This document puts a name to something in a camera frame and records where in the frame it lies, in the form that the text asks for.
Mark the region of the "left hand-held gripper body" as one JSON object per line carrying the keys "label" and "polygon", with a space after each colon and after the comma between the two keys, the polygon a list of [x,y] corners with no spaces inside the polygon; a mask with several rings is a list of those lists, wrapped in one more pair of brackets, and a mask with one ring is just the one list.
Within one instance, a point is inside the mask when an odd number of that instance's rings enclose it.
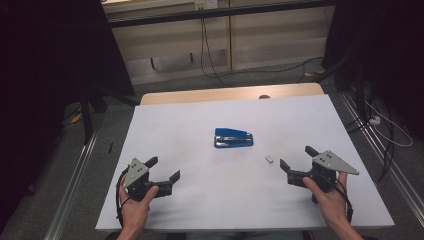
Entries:
{"label": "left hand-held gripper body", "polygon": [[149,180],[150,169],[137,158],[132,159],[123,184],[131,199],[141,201],[153,186]]}

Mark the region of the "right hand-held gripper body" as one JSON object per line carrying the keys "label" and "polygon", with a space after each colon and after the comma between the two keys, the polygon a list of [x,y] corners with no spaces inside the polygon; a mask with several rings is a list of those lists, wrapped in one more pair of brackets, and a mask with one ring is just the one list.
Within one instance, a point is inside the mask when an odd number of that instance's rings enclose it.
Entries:
{"label": "right hand-held gripper body", "polygon": [[336,185],[337,172],[358,175],[359,171],[330,150],[318,153],[313,150],[311,178],[323,192],[329,192]]}

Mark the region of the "blue stapler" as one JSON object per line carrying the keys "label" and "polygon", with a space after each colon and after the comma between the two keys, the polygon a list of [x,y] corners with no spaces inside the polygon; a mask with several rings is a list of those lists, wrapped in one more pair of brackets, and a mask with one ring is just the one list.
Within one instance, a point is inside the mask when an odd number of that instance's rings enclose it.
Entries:
{"label": "blue stapler", "polygon": [[246,131],[216,128],[214,136],[215,148],[238,148],[250,147],[254,145],[253,135]]}

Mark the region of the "person's left hand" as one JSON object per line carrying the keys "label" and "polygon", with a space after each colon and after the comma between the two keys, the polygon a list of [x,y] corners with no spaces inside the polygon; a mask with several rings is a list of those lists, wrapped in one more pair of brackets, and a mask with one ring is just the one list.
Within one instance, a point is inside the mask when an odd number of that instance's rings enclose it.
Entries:
{"label": "person's left hand", "polygon": [[142,231],[147,222],[150,203],[159,191],[158,186],[151,187],[145,197],[140,201],[135,201],[123,187],[125,177],[119,185],[119,200],[121,202],[123,229],[132,231]]}

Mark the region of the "person's right hand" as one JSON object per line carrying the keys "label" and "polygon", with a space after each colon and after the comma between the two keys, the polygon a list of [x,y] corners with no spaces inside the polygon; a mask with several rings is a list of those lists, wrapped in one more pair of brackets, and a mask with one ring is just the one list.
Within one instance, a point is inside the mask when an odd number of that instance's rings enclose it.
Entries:
{"label": "person's right hand", "polygon": [[309,177],[303,178],[304,184],[315,195],[320,211],[327,225],[335,229],[348,225],[346,212],[346,200],[335,189],[331,192],[323,192],[318,185]]}

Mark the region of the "white table cover sheet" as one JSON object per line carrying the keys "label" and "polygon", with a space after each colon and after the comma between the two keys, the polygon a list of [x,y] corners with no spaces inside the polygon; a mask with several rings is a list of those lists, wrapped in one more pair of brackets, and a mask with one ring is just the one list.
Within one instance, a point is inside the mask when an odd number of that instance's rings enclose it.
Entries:
{"label": "white table cover sheet", "polygon": [[[216,128],[246,131],[254,145],[215,148]],[[153,181],[181,178],[151,204],[149,231],[260,231],[325,225],[309,190],[287,183],[279,162],[307,171],[304,149],[330,150],[359,171],[348,179],[356,227],[393,220],[326,95],[158,104],[135,109],[116,169],[157,156]],[[274,160],[268,163],[265,156]]]}

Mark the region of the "black metal stand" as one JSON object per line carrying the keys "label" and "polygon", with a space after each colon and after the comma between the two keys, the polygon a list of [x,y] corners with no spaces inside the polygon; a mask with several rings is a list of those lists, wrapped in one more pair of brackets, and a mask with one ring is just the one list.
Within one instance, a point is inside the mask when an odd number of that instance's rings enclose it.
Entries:
{"label": "black metal stand", "polygon": [[81,111],[85,132],[84,144],[87,145],[89,140],[94,135],[93,125],[91,121],[90,109],[93,109],[96,113],[105,113],[108,109],[108,105],[103,99],[104,96],[112,97],[113,99],[124,103],[128,106],[135,107],[139,103],[127,96],[118,94],[110,89],[107,89],[99,84],[87,84],[82,87],[81,91]]}
{"label": "black metal stand", "polygon": [[367,118],[365,109],[365,80],[363,68],[352,54],[342,57],[338,62],[324,71],[323,74],[315,77],[313,83],[321,83],[323,80],[333,77],[337,91],[347,91],[353,88],[355,94],[356,110],[361,120]]}

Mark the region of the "wooden table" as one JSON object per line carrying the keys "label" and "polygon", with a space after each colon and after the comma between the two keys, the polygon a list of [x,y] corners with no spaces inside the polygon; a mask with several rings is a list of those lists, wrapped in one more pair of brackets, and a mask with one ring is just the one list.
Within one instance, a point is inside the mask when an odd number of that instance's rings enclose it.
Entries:
{"label": "wooden table", "polygon": [[279,84],[266,86],[231,87],[202,90],[186,90],[145,94],[141,105],[193,103],[227,100],[259,99],[260,95],[271,98],[323,95],[318,83]]}

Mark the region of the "beige wooden cabinet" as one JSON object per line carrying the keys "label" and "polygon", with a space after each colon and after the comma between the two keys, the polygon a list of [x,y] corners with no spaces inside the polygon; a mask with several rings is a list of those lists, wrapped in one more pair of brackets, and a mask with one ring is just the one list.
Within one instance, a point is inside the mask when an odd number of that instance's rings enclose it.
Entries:
{"label": "beige wooden cabinet", "polygon": [[[195,0],[105,0],[108,20],[194,11]],[[218,0],[218,9],[295,0]],[[114,28],[131,82],[297,63],[324,54],[333,6]],[[194,62],[190,62],[193,53]],[[152,69],[150,58],[156,69]]]}

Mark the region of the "black curtain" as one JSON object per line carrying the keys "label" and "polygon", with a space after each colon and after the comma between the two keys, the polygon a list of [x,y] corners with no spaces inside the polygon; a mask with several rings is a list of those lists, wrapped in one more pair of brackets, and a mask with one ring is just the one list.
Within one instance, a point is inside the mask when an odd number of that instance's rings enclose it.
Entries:
{"label": "black curtain", "polygon": [[44,167],[65,107],[133,94],[104,0],[0,0],[0,233]]}
{"label": "black curtain", "polygon": [[336,0],[322,66],[346,56],[424,140],[424,0]]}

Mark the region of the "black horizontal bar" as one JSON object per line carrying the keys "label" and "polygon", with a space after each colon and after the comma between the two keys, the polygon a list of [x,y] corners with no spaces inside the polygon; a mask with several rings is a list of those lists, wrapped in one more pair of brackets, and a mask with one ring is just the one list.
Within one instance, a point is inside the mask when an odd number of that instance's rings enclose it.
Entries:
{"label": "black horizontal bar", "polygon": [[252,6],[229,7],[212,10],[198,10],[157,16],[121,18],[117,20],[110,20],[108,25],[111,28],[151,25],[197,19],[327,7],[335,6],[337,2],[338,0],[295,0],[282,3],[259,4]]}

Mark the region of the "aluminium floor rail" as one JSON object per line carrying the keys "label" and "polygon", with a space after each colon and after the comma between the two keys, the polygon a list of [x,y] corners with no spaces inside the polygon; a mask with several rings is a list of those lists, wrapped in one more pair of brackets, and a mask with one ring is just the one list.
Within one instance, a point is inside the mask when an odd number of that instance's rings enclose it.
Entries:
{"label": "aluminium floor rail", "polygon": [[76,193],[79,189],[82,177],[87,167],[87,163],[94,149],[97,135],[98,132],[94,131],[89,137],[86,138],[82,152],[71,175],[71,179],[68,182],[67,188],[49,225],[44,240],[60,240],[70,211],[72,209]]}
{"label": "aluminium floor rail", "polygon": [[[381,163],[377,175],[373,178],[374,183],[381,186],[384,179],[390,178],[420,226],[424,228],[424,194],[421,194],[419,187],[414,186],[409,179],[412,171],[418,169],[412,164],[412,160],[418,156],[415,151],[419,150],[421,142],[415,140],[405,126],[395,122],[395,117],[388,107],[379,108],[377,100],[364,100],[367,118],[361,120],[351,94],[341,93],[340,98],[352,116],[345,125],[347,132],[361,133]],[[370,124],[371,116],[379,116],[380,124]]]}

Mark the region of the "white wall socket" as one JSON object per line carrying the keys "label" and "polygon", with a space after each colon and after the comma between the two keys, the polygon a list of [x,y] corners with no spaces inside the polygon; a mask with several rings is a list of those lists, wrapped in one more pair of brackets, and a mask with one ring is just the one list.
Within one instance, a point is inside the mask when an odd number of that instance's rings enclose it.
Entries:
{"label": "white wall socket", "polygon": [[217,9],[218,0],[195,0],[194,6],[196,10]]}

